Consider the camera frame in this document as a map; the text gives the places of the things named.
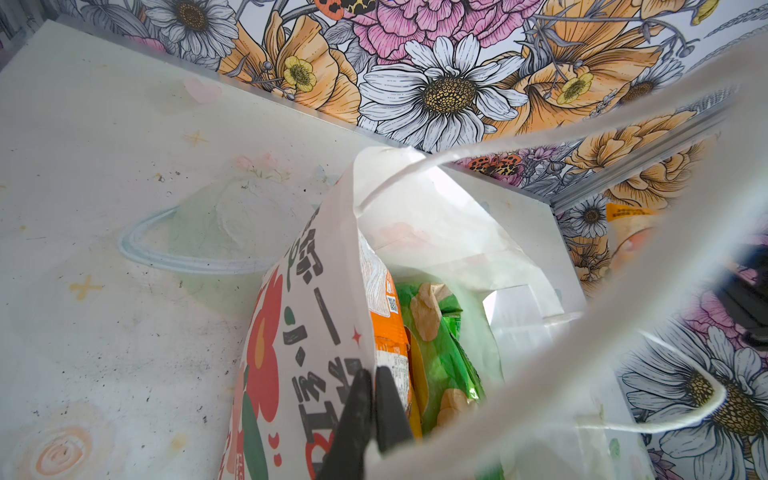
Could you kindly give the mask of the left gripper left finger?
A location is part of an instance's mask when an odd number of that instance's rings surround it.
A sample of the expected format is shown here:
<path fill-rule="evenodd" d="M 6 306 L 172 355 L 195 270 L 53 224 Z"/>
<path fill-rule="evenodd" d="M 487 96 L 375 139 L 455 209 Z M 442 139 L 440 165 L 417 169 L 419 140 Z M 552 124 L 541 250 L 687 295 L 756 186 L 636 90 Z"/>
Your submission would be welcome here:
<path fill-rule="evenodd" d="M 331 449 L 317 479 L 363 479 L 365 451 L 371 440 L 373 426 L 373 381 L 370 372 L 361 369 L 354 376 Z"/>

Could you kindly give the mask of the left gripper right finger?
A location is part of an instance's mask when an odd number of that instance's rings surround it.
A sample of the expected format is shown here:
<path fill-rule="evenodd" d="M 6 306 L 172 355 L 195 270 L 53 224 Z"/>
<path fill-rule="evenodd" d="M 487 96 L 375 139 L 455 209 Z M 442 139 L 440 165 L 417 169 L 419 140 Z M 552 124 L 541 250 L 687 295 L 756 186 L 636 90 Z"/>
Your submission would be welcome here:
<path fill-rule="evenodd" d="M 394 377 L 386 366 L 376 369 L 374 410 L 380 453 L 385 454 L 414 439 Z"/>

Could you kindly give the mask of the orange white snack bag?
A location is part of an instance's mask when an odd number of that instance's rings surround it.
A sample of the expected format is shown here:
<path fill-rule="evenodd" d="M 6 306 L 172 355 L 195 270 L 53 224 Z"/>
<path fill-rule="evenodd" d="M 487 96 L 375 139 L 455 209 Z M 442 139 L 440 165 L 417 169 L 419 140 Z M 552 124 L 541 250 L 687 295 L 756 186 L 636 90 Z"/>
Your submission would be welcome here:
<path fill-rule="evenodd" d="M 410 340 L 400 311 L 395 283 L 384 262 L 361 232 L 358 233 L 358 240 L 366 303 L 376 344 L 376 366 L 390 369 L 411 431 L 416 439 L 421 439 L 419 406 L 413 404 Z"/>

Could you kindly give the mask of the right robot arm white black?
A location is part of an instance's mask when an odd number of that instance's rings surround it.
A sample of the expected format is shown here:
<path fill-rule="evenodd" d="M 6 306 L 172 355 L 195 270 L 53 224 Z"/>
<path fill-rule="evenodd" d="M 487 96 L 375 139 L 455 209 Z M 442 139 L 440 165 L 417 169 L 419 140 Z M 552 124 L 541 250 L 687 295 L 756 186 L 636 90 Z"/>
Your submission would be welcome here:
<path fill-rule="evenodd" d="M 715 295 L 744 328 L 748 346 L 767 351 L 767 246 L 756 246 L 741 263 L 727 261 Z"/>

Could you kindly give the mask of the green Lays chips bag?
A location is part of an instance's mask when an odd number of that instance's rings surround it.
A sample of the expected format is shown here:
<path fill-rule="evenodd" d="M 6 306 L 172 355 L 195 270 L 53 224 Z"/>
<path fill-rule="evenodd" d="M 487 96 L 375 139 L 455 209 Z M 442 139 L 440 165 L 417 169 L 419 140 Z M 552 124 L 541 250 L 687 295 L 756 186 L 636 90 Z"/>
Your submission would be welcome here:
<path fill-rule="evenodd" d="M 414 411 L 419 437 L 452 422 L 485 399 L 480 376 L 460 344 L 463 309 L 444 284 L 398 283 L 409 337 Z"/>

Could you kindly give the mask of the small orange snack packet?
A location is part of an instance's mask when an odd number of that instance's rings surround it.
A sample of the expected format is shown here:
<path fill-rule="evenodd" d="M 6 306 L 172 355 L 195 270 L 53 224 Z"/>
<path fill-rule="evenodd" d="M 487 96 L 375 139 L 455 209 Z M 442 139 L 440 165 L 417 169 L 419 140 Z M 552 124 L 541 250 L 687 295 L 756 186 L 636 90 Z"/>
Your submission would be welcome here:
<path fill-rule="evenodd" d="M 621 270 L 643 249 L 653 236 L 659 213 L 642 207 L 608 203 L 606 205 L 610 268 Z"/>

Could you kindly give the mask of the white paper gift bag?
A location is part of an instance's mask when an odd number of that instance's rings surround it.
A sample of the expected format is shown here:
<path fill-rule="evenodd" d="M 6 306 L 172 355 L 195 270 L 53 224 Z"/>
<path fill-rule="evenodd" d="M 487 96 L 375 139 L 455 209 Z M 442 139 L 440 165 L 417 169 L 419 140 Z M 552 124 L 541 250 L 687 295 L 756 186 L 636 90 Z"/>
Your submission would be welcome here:
<path fill-rule="evenodd" d="M 493 462 L 630 337 L 670 312 L 688 286 L 740 251 L 740 237 L 767 204 L 767 40 L 759 36 L 701 66 L 646 101 L 601 117 L 426 156 L 412 148 L 363 150 L 330 190 L 296 245 L 264 269 L 243 352 L 244 390 L 233 410 L 223 479 L 310 479 L 331 449 L 355 374 L 375 396 L 375 339 L 358 233 L 404 223 L 426 233 L 419 247 L 374 247 L 393 273 L 453 280 L 477 292 L 527 285 L 560 308 L 553 286 L 507 232 L 455 181 L 445 163 L 485 151 L 565 142 L 626 126 L 727 86 L 737 89 L 733 128 L 714 148 L 690 195 L 658 235 L 569 334 L 526 362 L 475 412 L 437 436 L 377 459 L 375 410 L 363 479 L 460 479 Z"/>

